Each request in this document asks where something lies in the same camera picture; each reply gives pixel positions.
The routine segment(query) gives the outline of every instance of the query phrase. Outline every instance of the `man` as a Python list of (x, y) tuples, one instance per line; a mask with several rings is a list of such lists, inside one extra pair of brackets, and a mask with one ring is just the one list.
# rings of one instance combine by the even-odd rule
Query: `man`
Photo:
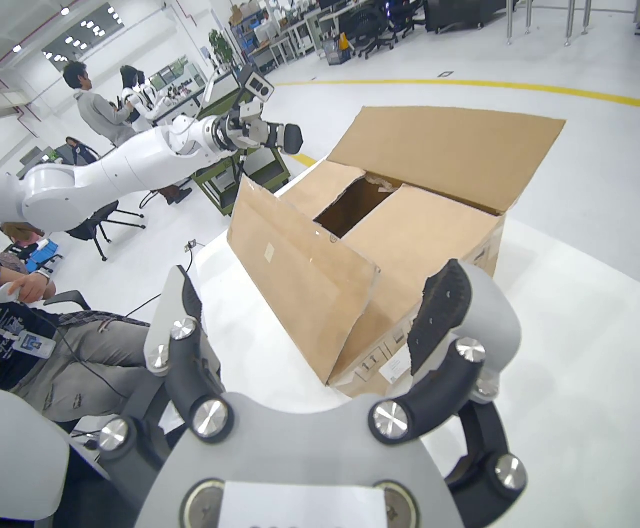
[[(7, 283), (10, 294), (20, 288), (23, 304), (0, 304), (0, 390), (54, 422), (121, 413), (144, 377), (152, 376), (144, 357), (148, 326), (104, 312), (59, 315), (25, 306), (55, 295), (45, 273), (0, 267), (0, 286)], [(104, 321), (111, 323), (99, 332)], [(46, 356), (47, 350), (48, 359), (29, 353)]]
[[(128, 102), (122, 110), (117, 110), (104, 97), (90, 92), (93, 85), (84, 64), (70, 62), (65, 67), (63, 76), (69, 88), (76, 91), (74, 98), (78, 103), (80, 117), (96, 134), (107, 138), (116, 147), (136, 135), (136, 131), (127, 123), (130, 114), (134, 111), (133, 105)], [(180, 190), (177, 186), (171, 185), (158, 189), (158, 192), (171, 205), (179, 204), (191, 194), (191, 190)]]

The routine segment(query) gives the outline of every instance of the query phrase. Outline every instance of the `box flap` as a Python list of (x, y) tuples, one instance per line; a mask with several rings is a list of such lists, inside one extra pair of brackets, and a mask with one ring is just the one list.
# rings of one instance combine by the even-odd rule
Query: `box flap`
[(317, 218), (349, 185), (364, 175), (365, 172), (357, 167), (323, 161), (281, 199), (294, 205), (306, 217)]
[(242, 179), (227, 239), (326, 383), (369, 302), (378, 267), (248, 178)]
[(365, 107), (328, 160), (501, 214), (525, 189), (564, 123), (489, 110)]
[(380, 267), (371, 302), (358, 320), (331, 379), (346, 369), (418, 303), (427, 277), (449, 259), (464, 259), (501, 222), (442, 196), (402, 186), (344, 237)]

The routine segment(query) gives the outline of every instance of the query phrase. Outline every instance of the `white sticker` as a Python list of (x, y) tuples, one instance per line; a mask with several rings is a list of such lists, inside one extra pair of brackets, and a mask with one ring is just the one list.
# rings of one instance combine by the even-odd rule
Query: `white sticker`
[(380, 367), (380, 374), (393, 385), (410, 368), (411, 354), (409, 354), (409, 347), (404, 345), (388, 362)]
[(271, 264), (271, 259), (273, 258), (273, 254), (275, 252), (275, 248), (271, 245), (271, 243), (267, 244), (267, 250), (264, 252), (264, 258), (267, 259), (267, 262)]
[(226, 482), (220, 528), (387, 528), (382, 490)]

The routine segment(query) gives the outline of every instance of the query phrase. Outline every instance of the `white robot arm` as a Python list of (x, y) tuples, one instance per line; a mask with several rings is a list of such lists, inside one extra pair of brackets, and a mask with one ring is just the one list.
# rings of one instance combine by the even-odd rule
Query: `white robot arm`
[(267, 147), (297, 154), (303, 143), (299, 127), (260, 119), (274, 88), (250, 67), (242, 71), (240, 82), (240, 95), (246, 90), (255, 98), (234, 104), (223, 116), (200, 121), (179, 116), (171, 125), (138, 134), (91, 165), (38, 165), (23, 181), (0, 176), (0, 221), (68, 231), (125, 195), (169, 186), (237, 150)]

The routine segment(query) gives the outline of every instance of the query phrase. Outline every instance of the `person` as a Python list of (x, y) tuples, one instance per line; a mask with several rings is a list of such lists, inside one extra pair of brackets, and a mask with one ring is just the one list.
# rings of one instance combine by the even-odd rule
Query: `person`
[[(121, 413), (145, 376), (153, 375), (145, 367), (148, 325), (105, 312), (61, 315), (30, 308), (56, 293), (40, 271), (23, 275), (2, 266), (0, 285), (7, 283), (10, 293), (20, 288), (21, 302), (0, 303), (0, 390), (54, 422)], [(100, 332), (105, 321), (111, 322)], [(26, 332), (43, 347), (53, 346), (48, 359), (22, 350), (32, 339)]]
[(16, 256), (20, 260), (28, 260), (38, 249), (38, 242), (45, 235), (44, 231), (29, 223), (3, 222), (0, 231), (11, 239), (16, 246), (22, 248)]
[[(63, 77), (67, 86), (75, 90), (74, 98), (80, 117), (96, 134), (107, 138), (116, 148), (136, 135), (136, 131), (127, 123), (134, 111), (133, 105), (126, 102), (124, 108), (114, 109), (103, 96), (91, 92), (93, 85), (84, 63), (70, 62), (65, 66)], [(191, 189), (181, 191), (177, 186), (171, 185), (158, 189), (158, 192), (171, 205), (183, 201), (191, 194)]]
[(131, 114), (131, 126), (136, 132), (145, 132), (153, 128), (153, 121), (167, 109), (168, 105), (164, 98), (153, 100), (144, 92), (140, 86), (138, 70), (133, 66), (123, 66), (120, 68), (122, 75), (122, 100), (129, 101), (134, 106)]
[(78, 164), (78, 156), (80, 156), (87, 165), (91, 165), (98, 161), (100, 155), (91, 147), (87, 147), (82, 141), (78, 141), (75, 138), (68, 137), (67, 145), (71, 147), (74, 153), (74, 165)]

